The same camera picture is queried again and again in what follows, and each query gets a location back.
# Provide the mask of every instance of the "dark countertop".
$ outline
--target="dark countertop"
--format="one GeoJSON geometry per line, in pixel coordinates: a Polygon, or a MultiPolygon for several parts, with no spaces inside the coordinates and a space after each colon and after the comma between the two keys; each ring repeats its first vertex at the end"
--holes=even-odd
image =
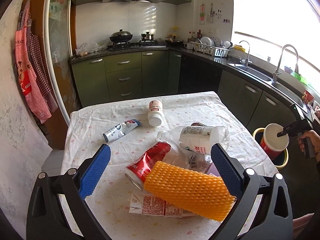
{"type": "MultiPolygon", "coordinates": [[[[94,58],[110,56],[110,55],[116,55],[116,54],[123,54],[123,53],[130,53],[130,52],[153,51],[153,50],[171,50],[171,51],[176,51],[178,53],[181,53],[182,55],[187,55],[189,57],[193,57],[193,58],[196,58],[196,59],[199,59],[199,60],[203,60],[205,62],[208,62],[208,63],[212,64],[212,67],[222,68],[225,71],[228,71],[228,72],[230,72],[230,73],[232,73],[232,74],[234,74],[236,76],[239,76],[242,79],[246,80],[247,82],[250,82],[251,84],[253,84],[253,85],[261,88],[262,90],[266,91],[267,93],[269,93],[270,95],[272,95],[273,97],[278,99],[280,102],[282,102],[287,107],[289,107],[291,104],[294,103],[292,100],[290,100],[289,98],[284,96],[280,91],[275,89],[269,83],[266,83],[266,82],[260,80],[259,78],[255,77],[253,75],[250,75],[246,71],[243,71],[241,69],[238,69],[238,68],[236,68],[234,66],[229,65],[229,64],[238,64],[239,60],[237,60],[237,59],[234,59],[232,57],[229,57],[229,58],[214,57],[214,56],[211,56],[209,54],[205,54],[205,53],[202,53],[202,52],[186,49],[186,48],[184,48],[182,46],[181,47],[168,46],[166,43],[161,43],[161,42],[159,44],[160,45],[165,44],[166,47],[165,48],[139,47],[139,48],[129,48],[129,49],[120,49],[120,50],[106,49],[106,50],[102,50],[102,51],[89,53],[88,55],[83,56],[83,57],[76,57],[74,55],[73,57],[71,57],[70,62],[71,62],[71,64],[74,64],[74,63],[78,63],[78,62],[82,62],[82,61],[90,60],[90,59],[94,59],[94,58]]],[[[254,69],[266,74],[270,78],[272,78],[271,73],[266,72],[265,70],[259,68],[258,66],[250,65],[250,67],[254,68],[254,69]]],[[[294,87],[292,87],[291,85],[287,84],[286,82],[281,82],[281,83],[282,83],[282,85],[284,85],[285,87],[290,89],[292,92],[294,92],[299,97],[302,96],[302,94],[298,90],[296,90],[294,87]]],[[[304,115],[309,120],[312,121],[311,113],[310,113],[309,109],[308,109],[308,113],[304,112],[304,115]]]]}

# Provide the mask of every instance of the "bottle cap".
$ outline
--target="bottle cap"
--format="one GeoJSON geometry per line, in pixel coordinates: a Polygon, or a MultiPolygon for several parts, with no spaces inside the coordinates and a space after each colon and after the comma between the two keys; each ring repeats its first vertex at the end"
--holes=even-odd
{"type": "Polygon", "coordinates": [[[157,127],[161,125],[161,123],[162,123],[162,116],[160,115],[154,115],[149,118],[149,124],[153,127],[157,127]]]}

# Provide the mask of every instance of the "table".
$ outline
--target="table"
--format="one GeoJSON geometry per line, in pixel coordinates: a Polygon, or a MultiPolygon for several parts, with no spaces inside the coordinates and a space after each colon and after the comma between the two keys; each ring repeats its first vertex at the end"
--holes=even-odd
{"type": "MultiPolygon", "coordinates": [[[[141,121],[126,136],[109,143],[112,155],[95,191],[86,198],[88,206],[99,223],[114,239],[139,240],[207,240],[220,225],[200,216],[187,219],[169,219],[129,214],[131,193],[139,192],[124,174],[125,167],[155,144],[160,130],[200,122],[208,126],[226,126],[230,144],[227,150],[244,168],[263,163],[265,174],[273,176],[277,169],[253,139],[246,128],[222,104],[214,92],[136,99],[89,106],[71,114],[61,172],[78,168],[94,155],[103,144],[102,134],[111,127],[129,119],[141,121]],[[163,102],[165,120],[160,127],[148,124],[148,103],[152,99],[163,102]]],[[[74,232],[81,234],[68,210],[64,196],[61,204],[74,232]]],[[[255,216],[260,199],[253,206],[242,233],[246,232],[255,216]]]]}

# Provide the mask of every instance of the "orange foam net sleeve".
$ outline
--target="orange foam net sleeve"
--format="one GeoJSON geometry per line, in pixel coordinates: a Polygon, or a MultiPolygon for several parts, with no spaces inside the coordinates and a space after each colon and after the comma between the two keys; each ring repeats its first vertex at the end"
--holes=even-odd
{"type": "Polygon", "coordinates": [[[177,207],[219,222],[228,215],[235,199],[221,177],[161,161],[148,174],[144,188],[177,207]]]}

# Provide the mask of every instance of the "human hand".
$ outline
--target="human hand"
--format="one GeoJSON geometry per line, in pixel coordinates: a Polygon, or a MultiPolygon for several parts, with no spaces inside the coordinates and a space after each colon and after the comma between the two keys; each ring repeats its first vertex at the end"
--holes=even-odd
{"type": "Polygon", "coordinates": [[[311,143],[313,147],[315,148],[315,153],[316,153],[316,160],[317,162],[320,162],[320,154],[318,154],[320,150],[320,136],[313,130],[311,131],[305,131],[301,137],[298,139],[298,143],[300,145],[300,149],[303,152],[304,151],[304,144],[303,140],[304,138],[309,137],[311,140],[311,143]]]}

